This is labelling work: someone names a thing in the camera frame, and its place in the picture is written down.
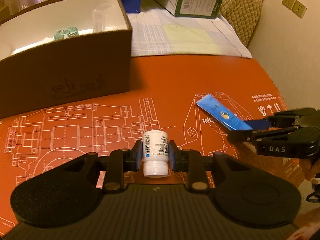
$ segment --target quilted cushion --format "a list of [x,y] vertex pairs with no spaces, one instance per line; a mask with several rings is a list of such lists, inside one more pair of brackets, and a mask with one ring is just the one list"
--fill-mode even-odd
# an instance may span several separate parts
[[220,13],[247,46],[262,10],[262,0],[223,0]]

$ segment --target green box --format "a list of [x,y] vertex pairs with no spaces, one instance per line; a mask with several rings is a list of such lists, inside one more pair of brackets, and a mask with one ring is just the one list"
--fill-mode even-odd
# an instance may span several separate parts
[[175,17],[215,19],[222,0],[154,0]]

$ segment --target plaid cloth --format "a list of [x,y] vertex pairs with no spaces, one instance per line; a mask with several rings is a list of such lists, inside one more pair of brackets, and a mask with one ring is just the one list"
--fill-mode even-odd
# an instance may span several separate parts
[[128,14],[132,57],[169,54],[207,54],[252,58],[231,25],[214,20],[174,17],[153,0],[141,0],[141,13]]

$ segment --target screw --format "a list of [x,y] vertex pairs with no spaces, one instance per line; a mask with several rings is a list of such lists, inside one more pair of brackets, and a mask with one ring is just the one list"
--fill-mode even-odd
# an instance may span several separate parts
[[120,184],[117,182],[108,182],[104,185],[107,190],[117,190],[120,188]]
[[207,189],[207,187],[208,187],[208,185],[204,182],[195,182],[192,184],[192,188],[197,191],[205,190],[205,189]]

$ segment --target wall outlet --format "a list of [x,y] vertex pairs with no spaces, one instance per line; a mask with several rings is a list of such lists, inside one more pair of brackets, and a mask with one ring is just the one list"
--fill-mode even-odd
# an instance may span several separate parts
[[296,0],[282,0],[282,4],[291,10],[295,1]]
[[291,9],[296,15],[298,15],[300,18],[304,16],[304,13],[306,12],[307,8],[300,3],[298,0],[294,2],[294,5]]

